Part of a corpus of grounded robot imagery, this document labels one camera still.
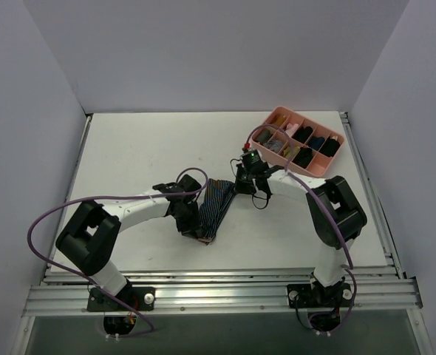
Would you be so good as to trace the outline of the navy white striped underwear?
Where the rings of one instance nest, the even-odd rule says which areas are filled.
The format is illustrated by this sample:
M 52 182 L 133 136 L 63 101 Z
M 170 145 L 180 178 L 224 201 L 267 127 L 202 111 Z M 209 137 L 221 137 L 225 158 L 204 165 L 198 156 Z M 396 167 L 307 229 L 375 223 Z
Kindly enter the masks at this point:
M 202 234 L 198 240 L 211 243 L 225 218 L 228 209 L 236 197 L 235 183 L 229 180 L 210 179 L 205 190 L 205 197 L 199 207 Z

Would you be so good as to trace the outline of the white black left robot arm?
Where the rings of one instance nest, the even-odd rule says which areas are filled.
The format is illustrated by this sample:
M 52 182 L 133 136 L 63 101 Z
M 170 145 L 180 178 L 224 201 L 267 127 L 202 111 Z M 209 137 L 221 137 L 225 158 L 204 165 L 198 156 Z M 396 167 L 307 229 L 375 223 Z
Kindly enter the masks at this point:
M 130 303 L 131 292 L 126 278 L 111 261 L 117 237 L 140 223 L 168 216 L 176 220 L 182 234 L 200 230 L 199 207 L 193 195 L 139 195 L 111 204 L 84 201 L 68 220 L 55 246 L 105 291 L 103 299 L 107 305 L 122 310 Z

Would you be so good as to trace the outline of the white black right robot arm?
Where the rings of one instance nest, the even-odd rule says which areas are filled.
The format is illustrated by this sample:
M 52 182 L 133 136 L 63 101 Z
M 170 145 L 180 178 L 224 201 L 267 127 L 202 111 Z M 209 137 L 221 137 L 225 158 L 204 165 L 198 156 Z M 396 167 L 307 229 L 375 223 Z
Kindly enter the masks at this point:
M 313 271 L 317 282 L 310 286 L 310 296 L 318 305 L 333 300 L 335 285 L 344 277 L 344 267 L 353 266 L 350 248 L 367 224 L 367 215 L 347 180 L 340 175 L 324 179 L 293 174 L 281 166 L 250 172 L 238 163 L 236 192 L 244 195 L 263 192 L 266 200 L 277 195 L 307 204 L 321 241 Z

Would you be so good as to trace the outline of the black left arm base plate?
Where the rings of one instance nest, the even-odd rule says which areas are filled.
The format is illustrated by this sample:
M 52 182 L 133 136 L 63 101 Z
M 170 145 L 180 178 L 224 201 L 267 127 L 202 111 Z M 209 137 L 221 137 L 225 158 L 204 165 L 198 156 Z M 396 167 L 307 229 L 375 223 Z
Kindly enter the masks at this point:
M 126 285 L 115 297 L 138 311 L 152 311 L 155 302 L 155 288 L 151 286 Z M 89 290 L 86 309 L 88 312 L 126 310 L 124 306 L 103 294 L 97 287 Z

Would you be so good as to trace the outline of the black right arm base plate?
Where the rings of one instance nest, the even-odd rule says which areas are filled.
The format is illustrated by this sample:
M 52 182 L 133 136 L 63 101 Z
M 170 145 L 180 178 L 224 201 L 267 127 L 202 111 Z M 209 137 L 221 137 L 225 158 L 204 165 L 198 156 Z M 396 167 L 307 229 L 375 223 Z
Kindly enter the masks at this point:
M 349 307 L 353 296 L 350 284 L 340 281 L 323 287 L 319 282 L 288 284 L 287 299 L 291 308 L 317 309 Z

